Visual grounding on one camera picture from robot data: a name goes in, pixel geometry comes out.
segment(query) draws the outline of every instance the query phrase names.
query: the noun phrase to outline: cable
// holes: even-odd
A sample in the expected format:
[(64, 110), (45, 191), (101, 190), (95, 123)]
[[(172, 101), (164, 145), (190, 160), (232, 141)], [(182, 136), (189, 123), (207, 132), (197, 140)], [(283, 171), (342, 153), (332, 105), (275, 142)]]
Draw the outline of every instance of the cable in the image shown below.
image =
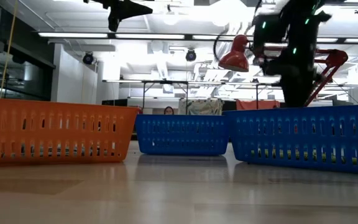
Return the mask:
[(84, 100), (84, 78), (85, 78), (85, 69), (87, 67), (85, 65), (83, 65), (83, 68), (82, 68), (82, 87), (81, 87), (81, 103), (83, 103), (83, 100)]
[(341, 88), (352, 100), (354, 100), (354, 101), (358, 104), (358, 101), (357, 101), (355, 98), (353, 98), (353, 96), (351, 96), (348, 91), (346, 91), (345, 89), (343, 89), (343, 87), (342, 87), (340, 84), (338, 84), (337, 82), (335, 82), (335, 80), (334, 80), (333, 77), (331, 78), (331, 80), (332, 80), (335, 84), (337, 84), (339, 88)]
[(92, 94), (91, 94), (91, 102), (92, 102), (92, 98), (93, 98), (93, 89), (94, 89), (94, 79), (98, 79), (98, 74), (96, 73), (97, 69), (98, 69), (98, 65), (99, 62), (96, 62), (94, 65), (94, 77), (93, 77), (93, 83), (92, 83)]
[[(12, 40), (13, 40), (13, 30), (15, 28), (15, 21), (16, 21), (18, 2), (19, 2), (19, 0), (15, 1), (15, 7), (14, 7), (13, 19), (12, 19), (12, 27), (11, 27), (11, 34), (9, 36), (9, 42), (8, 42), (8, 45), (7, 45), (7, 55), (8, 56), (9, 56), (9, 53), (11, 52), (11, 46), (12, 46)], [(2, 73), (2, 83), (1, 83), (0, 98), (2, 98), (2, 90), (4, 89), (4, 82), (5, 82), (5, 76), (6, 76), (6, 70), (7, 70), (8, 61), (9, 61), (9, 57), (6, 57), (4, 72)]]
[[(258, 11), (258, 8), (262, 5), (262, 0), (259, 0), (259, 2), (257, 3), (256, 7), (255, 7), (255, 12), (254, 12), (254, 18), (256, 16), (256, 12)], [(252, 27), (252, 25), (248, 26), (246, 29), (246, 33), (248, 32), (248, 30), (250, 30), (250, 28)], [(218, 61), (218, 63), (220, 62), (220, 59), (218, 58), (218, 55), (216, 53), (216, 45), (218, 44), (218, 41), (220, 39), (220, 37), (226, 33), (227, 31), (229, 31), (229, 29), (224, 29), (214, 40), (214, 45), (213, 45), (213, 52), (214, 52), (214, 57), (215, 59)]]
[(352, 100), (354, 100), (354, 101), (358, 104), (358, 101), (357, 101), (355, 98), (353, 98), (353, 96), (350, 95), (348, 91), (346, 91), (345, 89), (343, 89), (343, 87), (342, 87), (340, 84), (338, 84), (337, 82), (335, 82), (334, 79), (332, 79), (332, 80), (333, 80), (333, 82), (334, 82), (335, 84), (337, 84)]

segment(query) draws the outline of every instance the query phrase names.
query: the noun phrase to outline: fabric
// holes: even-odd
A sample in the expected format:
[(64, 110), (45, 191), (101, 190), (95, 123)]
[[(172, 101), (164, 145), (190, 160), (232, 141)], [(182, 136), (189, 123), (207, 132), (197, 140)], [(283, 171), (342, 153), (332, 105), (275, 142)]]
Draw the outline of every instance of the fabric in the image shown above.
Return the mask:
[[(189, 100), (189, 115), (222, 115), (223, 101), (221, 100)], [(186, 114), (186, 99), (179, 101), (179, 114)]]
[[(257, 109), (257, 102), (255, 101), (240, 101), (236, 100), (237, 110), (256, 110)], [(258, 109), (272, 109), (272, 108), (279, 108), (280, 102), (275, 100), (260, 100), (258, 101)]]

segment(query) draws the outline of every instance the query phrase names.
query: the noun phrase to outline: security camera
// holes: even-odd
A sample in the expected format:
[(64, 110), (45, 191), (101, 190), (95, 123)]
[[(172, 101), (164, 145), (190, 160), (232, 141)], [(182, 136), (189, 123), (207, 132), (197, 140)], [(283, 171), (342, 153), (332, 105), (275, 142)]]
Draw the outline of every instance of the security camera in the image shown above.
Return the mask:
[(196, 52), (194, 49), (189, 49), (186, 54), (186, 61), (188, 62), (194, 62), (197, 58)]
[(96, 62), (95, 58), (93, 57), (93, 52), (85, 53), (84, 58), (82, 59), (85, 65), (92, 65)]

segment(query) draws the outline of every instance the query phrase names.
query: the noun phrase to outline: red desk lamp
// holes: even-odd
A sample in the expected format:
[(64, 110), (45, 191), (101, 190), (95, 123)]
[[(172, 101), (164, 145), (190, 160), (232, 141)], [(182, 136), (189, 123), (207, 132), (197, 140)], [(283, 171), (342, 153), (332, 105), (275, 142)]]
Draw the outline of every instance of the red desk lamp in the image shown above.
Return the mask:
[(231, 51), (219, 62), (219, 66), (235, 72), (248, 72), (249, 64), (245, 56), (248, 39), (245, 35), (237, 35), (232, 43)]

